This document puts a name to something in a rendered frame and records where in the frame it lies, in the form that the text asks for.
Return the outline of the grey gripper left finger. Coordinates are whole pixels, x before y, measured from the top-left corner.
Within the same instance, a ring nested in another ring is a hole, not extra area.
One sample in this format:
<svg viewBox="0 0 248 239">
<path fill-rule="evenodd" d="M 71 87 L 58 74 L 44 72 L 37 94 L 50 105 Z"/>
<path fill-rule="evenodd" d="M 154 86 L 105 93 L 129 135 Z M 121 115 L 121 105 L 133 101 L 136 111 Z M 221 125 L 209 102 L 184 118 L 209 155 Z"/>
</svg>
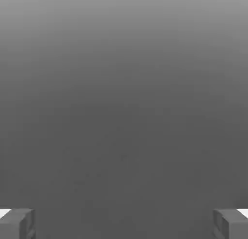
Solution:
<svg viewBox="0 0 248 239">
<path fill-rule="evenodd" d="M 0 208 L 0 239 L 36 239 L 35 210 Z"/>
</svg>

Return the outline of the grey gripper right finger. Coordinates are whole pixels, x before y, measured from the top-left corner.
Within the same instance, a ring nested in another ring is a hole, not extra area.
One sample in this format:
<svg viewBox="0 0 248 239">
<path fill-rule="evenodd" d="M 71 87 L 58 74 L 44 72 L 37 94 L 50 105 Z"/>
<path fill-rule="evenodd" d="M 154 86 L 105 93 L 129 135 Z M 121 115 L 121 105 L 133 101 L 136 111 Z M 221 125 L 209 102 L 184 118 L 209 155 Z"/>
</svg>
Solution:
<svg viewBox="0 0 248 239">
<path fill-rule="evenodd" d="M 214 209 L 213 239 L 248 239 L 248 209 Z"/>
</svg>

